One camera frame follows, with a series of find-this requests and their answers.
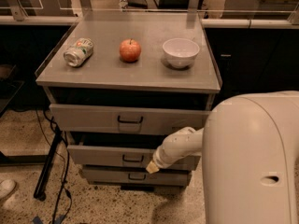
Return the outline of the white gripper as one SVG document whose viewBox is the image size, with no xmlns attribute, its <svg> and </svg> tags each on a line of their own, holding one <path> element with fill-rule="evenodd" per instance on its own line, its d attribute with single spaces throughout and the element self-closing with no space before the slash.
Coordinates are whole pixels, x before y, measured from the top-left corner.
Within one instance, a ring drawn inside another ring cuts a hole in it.
<svg viewBox="0 0 299 224">
<path fill-rule="evenodd" d="M 153 161 L 150 161 L 146 170 L 149 174 L 157 173 L 160 169 L 170 167 L 175 161 L 168 149 L 158 146 L 153 153 Z"/>
</svg>

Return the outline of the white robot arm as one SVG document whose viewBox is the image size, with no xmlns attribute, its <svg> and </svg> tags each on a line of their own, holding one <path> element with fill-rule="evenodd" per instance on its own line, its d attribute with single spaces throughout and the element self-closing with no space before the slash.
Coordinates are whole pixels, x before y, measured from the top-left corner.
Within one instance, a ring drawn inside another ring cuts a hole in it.
<svg viewBox="0 0 299 224">
<path fill-rule="evenodd" d="M 202 153 L 206 224 L 298 224 L 299 92 L 238 95 L 218 104 L 205 127 L 168 135 L 151 174 Z"/>
</svg>

